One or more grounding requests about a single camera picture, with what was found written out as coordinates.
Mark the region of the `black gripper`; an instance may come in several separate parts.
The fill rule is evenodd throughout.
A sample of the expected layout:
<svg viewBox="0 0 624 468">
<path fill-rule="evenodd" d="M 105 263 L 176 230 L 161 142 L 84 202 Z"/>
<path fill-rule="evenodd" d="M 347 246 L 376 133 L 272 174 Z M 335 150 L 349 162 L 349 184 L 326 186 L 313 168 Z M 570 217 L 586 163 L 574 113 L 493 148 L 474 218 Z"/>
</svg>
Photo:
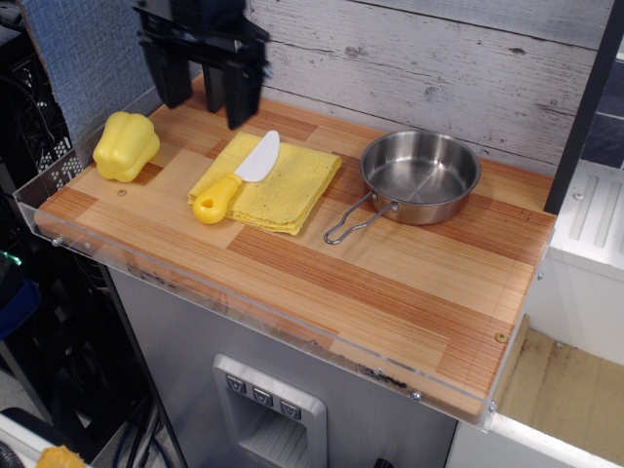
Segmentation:
<svg viewBox="0 0 624 468">
<path fill-rule="evenodd" d="M 175 108 L 192 96 L 193 61 L 224 71 L 230 130 L 256 114 L 270 35 L 246 18 L 245 1 L 136 1 L 134 9 L 139 44 L 166 106 Z"/>
</svg>

